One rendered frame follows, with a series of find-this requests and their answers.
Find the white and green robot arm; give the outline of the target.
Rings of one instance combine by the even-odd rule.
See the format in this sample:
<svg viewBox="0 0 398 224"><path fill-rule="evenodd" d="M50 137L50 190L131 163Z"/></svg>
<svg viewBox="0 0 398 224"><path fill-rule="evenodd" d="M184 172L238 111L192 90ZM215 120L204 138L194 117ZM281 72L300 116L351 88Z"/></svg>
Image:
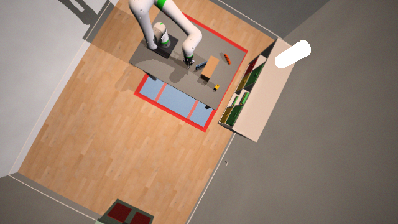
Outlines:
<svg viewBox="0 0 398 224"><path fill-rule="evenodd" d="M156 49L158 46L166 49L170 46L170 39L163 23L156 23L152 29L149 10L153 4L186 33L188 38L182 44L182 50L185 60L191 60L195 47L201 41L202 34L182 14L172 0L129 0L129 8L141 27L147 46L150 49Z"/></svg>

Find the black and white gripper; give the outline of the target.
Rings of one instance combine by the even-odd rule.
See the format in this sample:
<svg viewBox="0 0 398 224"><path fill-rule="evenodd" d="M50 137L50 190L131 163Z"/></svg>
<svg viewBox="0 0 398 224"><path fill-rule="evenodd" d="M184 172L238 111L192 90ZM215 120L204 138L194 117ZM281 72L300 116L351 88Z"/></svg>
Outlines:
<svg viewBox="0 0 398 224"><path fill-rule="evenodd" d="M187 61L187 62L186 62L184 58L183 58L183 61L185 62L186 65L189 66L189 68L190 68L190 66L194 63L194 60L193 60L193 59L191 60L191 63L190 63L190 61L187 61L187 60L186 60L186 61ZM188 62L189 62L189 63L188 63Z"/></svg>

